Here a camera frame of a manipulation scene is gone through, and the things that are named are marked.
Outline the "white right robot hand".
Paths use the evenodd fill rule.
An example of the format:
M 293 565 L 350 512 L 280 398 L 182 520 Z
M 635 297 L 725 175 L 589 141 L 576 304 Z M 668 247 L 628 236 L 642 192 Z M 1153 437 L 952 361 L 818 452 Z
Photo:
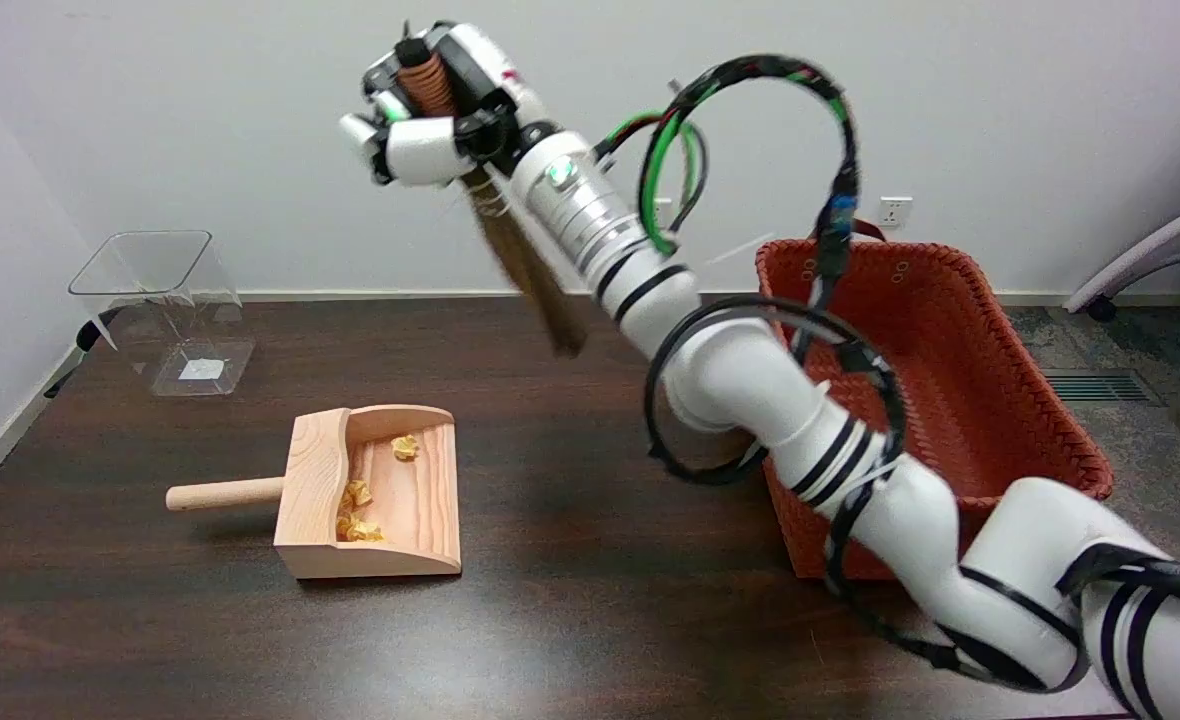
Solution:
M 439 20 L 408 33 L 360 87 L 369 113 L 343 114 L 339 127 L 376 184 L 448 184 L 481 166 L 509 177 L 562 129 L 476 24 Z

